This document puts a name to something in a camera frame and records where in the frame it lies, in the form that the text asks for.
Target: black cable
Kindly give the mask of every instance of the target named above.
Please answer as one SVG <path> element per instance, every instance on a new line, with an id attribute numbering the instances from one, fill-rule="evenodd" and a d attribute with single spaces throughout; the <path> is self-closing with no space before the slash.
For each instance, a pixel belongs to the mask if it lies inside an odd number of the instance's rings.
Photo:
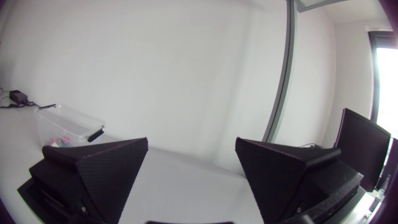
<path id="1" fill-rule="evenodd" d="M 308 144 L 305 144 L 305 145 L 303 145 L 303 146 L 299 146 L 299 147 L 304 147 L 304 146 L 311 145 L 311 144 L 314 144 L 314 145 L 316 145 L 315 143 L 308 143 Z"/>

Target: white desk surface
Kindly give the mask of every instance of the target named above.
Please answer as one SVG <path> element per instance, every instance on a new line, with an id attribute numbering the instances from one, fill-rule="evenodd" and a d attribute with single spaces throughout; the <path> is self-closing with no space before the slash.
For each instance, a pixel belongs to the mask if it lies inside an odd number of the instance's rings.
<path id="1" fill-rule="evenodd" d="M 17 189 L 43 159 L 33 108 L 0 110 L 0 198 L 16 223 L 40 223 Z M 95 142 L 114 141 L 101 136 Z M 367 223 L 365 194 L 343 223 Z M 244 177 L 180 154 L 149 149 L 120 223 L 263 223 Z"/>

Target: black monitor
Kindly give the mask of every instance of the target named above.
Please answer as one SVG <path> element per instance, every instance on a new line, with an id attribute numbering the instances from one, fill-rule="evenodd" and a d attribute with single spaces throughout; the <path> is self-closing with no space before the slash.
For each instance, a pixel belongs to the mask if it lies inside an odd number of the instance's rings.
<path id="1" fill-rule="evenodd" d="M 147 151 L 146 138 L 45 146 L 18 192 L 44 223 L 117 223 Z"/>
<path id="2" fill-rule="evenodd" d="M 386 158 L 390 133 L 369 119 L 343 110 L 335 147 L 341 149 L 340 159 L 364 175 L 361 186 L 373 191 Z"/>
<path id="3" fill-rule="evenodd" d="M 323 223 L 356 194 L 363 177 L 338 159 L 338 148 L 241 138 L 235 148 L 264 223 L 291 223 L 290 218 L 301 214 Z"/>

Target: black handle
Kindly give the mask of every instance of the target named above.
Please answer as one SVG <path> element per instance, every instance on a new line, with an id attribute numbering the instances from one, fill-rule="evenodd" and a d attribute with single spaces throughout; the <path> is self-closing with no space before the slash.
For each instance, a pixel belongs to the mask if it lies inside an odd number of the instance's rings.
<path id="1" fill-rule="evenodd" d="M 87 138 L 88 142 L 92 142 L 94 141 L 96 138 L 98 138 L 100 135 L 104 134 L 104 131 L 102 130 L 102 128 L 100 130 L 98 130 L 97 132 L 95 132 L 94 134 L 92 134 L 91 136 L 89 136 Z"/>

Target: monitor screen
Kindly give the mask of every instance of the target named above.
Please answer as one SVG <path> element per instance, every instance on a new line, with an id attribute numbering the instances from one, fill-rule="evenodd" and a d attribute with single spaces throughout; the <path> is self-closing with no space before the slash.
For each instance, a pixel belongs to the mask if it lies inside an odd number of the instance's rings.
<path id="1" fill-rule="evenodd" d="M 364 175 L 361 186 L 373 191 L 386 158 L 390 133 L 376 123 L 351 111 L 343 110 L 335 147 L 340 159 Z"/>

